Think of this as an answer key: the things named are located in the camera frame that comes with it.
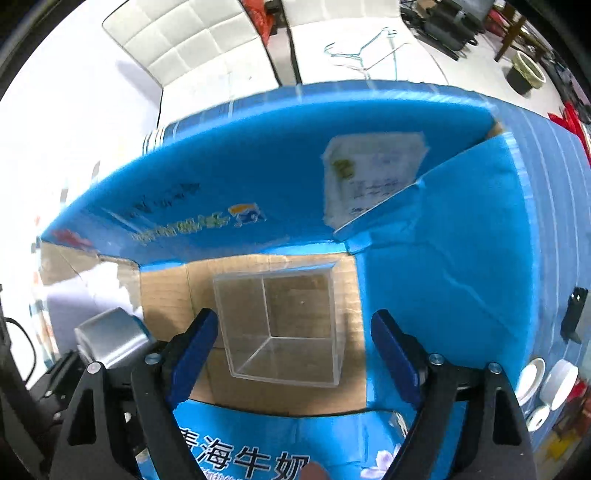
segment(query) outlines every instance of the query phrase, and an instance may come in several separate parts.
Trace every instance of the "wooden chair leg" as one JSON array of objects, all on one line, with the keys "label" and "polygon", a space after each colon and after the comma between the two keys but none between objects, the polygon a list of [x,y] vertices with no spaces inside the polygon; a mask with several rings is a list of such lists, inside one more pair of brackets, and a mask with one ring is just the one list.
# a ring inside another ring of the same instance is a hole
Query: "wooden chair leg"
[{"label": "wooden chair leg", "polygon": [[521,15],[519,20],[509,27],[509,30],[507,30],[507,33],[505,34],[505,38],[503,38],[503,44],[496,54],[495,61],[499,61],[505,52],[509,50],[509,47],[513,44],[513,41],[517,38],[519,32],[521,32],[521,27],[523,27],[526,20],[527,19]]}]

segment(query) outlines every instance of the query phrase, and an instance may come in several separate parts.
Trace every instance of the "white lid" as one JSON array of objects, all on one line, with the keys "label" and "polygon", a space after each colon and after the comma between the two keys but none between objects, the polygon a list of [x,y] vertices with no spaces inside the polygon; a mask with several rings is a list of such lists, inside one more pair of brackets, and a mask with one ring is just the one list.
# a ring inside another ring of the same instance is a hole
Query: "white lid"
[{"label": "white lid", "polygon": [[536,408],[525,421],[527,431],[535,432],[544,424],[549,415],[550,407],[548,405],[542,405],[541,407]]},{"label": "white lid", "polygon": [[521,371],[517,388],[515,389],[515,396],[517,397],[519,406],[525,404],[535,395],[535,392],[542,384],[545,371],[546,363],[542,358],[534,358]]},{"label": "white lid", "polygon": [[550,407],[550,410],[560,408],[566,401],[578,375],[579,369],[572,363],[564,359],[556,362],[540,391],[541,400]]}]

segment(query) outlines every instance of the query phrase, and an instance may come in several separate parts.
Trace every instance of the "red cloth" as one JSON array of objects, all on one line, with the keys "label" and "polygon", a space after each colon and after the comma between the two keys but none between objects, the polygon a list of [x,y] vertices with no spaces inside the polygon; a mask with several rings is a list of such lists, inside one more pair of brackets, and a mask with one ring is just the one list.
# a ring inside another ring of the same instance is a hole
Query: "red cloth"
[{"label": "red cloth", "polygon": [[241,1],[242,5],[244,5],[244,8],[248,12],[248,15],[251,17],[252,23],[255,24],[255,27],[262,38],[262,42],[267,46],[275,18],[265,10],[265,0]]},{"label": "red cloth", "polygon": [[591,152],[589,151],[589,146],[587,145],[587,140],[585,139],[585,134],[583,132],[583,127],[581,125],[581,120],[579,120],[579,115],[577,111],[574,109],[574,106],[570,102],[564,103],[564,113],[563,118],[560,118],[558,115],[553,113],[549,113],[548,116],[550,120],[552,120],[555,124],[559,124],[561,127],[565,128],[571,133],[574,133],[579,137],[581,143],[583,144],[583,148],[585,153],[587,154],[587,160],[589,165],[591,166]]}]

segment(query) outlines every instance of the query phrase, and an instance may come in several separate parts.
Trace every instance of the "screw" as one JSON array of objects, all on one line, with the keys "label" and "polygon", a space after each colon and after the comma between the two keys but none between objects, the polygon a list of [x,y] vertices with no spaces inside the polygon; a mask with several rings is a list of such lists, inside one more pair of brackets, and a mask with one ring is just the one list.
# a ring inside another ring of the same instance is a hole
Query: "screw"
[{"label": "screw", "polygon": [[500,374],[503,371],[503,367],[501,367],[496,362],[491,362],[491,363],[488,364],[488,370],[490,370],[494,374],[497,374],[498,375],[498,374]]},{"label": "screw", "polygon": [[100,363],[98,363],[98,362],[94,362],[86,368],[86,371],[90,374],[95,374],[99,370],[100,370]]},{"label": "screw", "polygon": [[439,353],[432,353],[431,355],[429,355],[429,361],[433,365],[439,366],[439,365],[443,365],[445,358],[443,358],[443,355],[440,355]]},{"label": "screw", "polygon": [[160,358],[161,357],[159,353],[149,353],[146,355],[144,362],[146,362],[148,365],[156,365],[158,362],[160,362]]}]

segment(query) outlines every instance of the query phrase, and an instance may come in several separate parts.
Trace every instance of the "chair seat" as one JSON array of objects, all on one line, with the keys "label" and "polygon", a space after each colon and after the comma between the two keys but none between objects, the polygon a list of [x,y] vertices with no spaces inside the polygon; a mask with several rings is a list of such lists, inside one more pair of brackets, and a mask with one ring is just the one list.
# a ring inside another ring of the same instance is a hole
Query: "chair seat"
[{"label": "chair seat", "polygon": [[264,47],[256,39],[165,86],[158,126],[166,127],[193,113],[278,86]]},{"label": "chair seat", "polygon": [[372,80],[448,85],[400,17],[319,21],[291,32],[302,83],[356,80],[367,74]]}]

